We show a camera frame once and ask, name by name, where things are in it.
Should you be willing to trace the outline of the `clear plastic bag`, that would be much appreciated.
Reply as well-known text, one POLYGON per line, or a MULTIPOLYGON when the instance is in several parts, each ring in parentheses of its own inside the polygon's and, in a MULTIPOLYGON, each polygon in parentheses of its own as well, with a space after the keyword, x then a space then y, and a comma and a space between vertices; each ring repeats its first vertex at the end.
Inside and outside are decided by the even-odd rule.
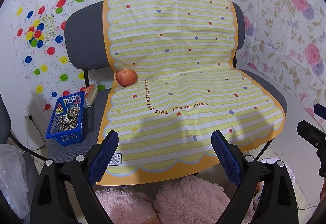
POLYGON ((26 166, 20 151, 9 144, 1 144, 1 192, 19 219, 29 213, 26 166))

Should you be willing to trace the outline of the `left pink fuzzy slipper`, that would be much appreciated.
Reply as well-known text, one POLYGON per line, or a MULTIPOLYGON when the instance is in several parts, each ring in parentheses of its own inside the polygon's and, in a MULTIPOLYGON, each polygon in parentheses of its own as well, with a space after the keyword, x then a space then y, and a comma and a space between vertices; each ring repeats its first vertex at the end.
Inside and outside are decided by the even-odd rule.
POLYGON ((152 200, 132 189, 105 188, 96 195, 114 223, 160 223, 152 200))

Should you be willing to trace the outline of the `blue plastic basket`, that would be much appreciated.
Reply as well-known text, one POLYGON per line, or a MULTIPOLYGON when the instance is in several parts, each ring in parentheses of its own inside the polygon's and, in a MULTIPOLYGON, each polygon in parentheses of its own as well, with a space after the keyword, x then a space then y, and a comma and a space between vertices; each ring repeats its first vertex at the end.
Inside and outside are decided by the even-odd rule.
POLYGON ((83 111, 85 92, 60 97, 51 115, 46 139, 53 139, 62 146, 84 141, 83 111))

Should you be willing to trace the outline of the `small snack box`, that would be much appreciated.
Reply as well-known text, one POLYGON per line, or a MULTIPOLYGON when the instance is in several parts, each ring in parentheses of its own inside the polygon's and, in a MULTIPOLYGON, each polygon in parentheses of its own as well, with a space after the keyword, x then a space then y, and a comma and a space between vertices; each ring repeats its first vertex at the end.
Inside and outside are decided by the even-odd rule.
POLYGON ((97 86, 93 83, 88 87, 82 88, 81 92, 84 92, 84 107, 90 108, 95 101, 95 98, 97 97, 98 94, 98 88, 97 86))

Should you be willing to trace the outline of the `red apple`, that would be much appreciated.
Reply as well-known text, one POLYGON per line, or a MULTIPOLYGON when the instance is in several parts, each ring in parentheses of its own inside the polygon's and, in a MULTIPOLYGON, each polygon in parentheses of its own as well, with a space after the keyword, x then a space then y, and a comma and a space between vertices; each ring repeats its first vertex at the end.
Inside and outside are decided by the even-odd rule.
POLYGON ((122 87, 130 86, 136 83, 138 76, 134 70, 122 69, 116 72, 116 81, 122 87))

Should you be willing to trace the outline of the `floral wall sheet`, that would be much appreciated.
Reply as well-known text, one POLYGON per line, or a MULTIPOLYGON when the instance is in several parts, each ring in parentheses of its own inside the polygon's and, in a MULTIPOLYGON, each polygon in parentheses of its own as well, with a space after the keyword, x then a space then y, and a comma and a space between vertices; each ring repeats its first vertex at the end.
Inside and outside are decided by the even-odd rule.
POLYGON ((238 58, 278 83, 308 113, 325 104, 325 1, 232 0, 243 11, 238 58))

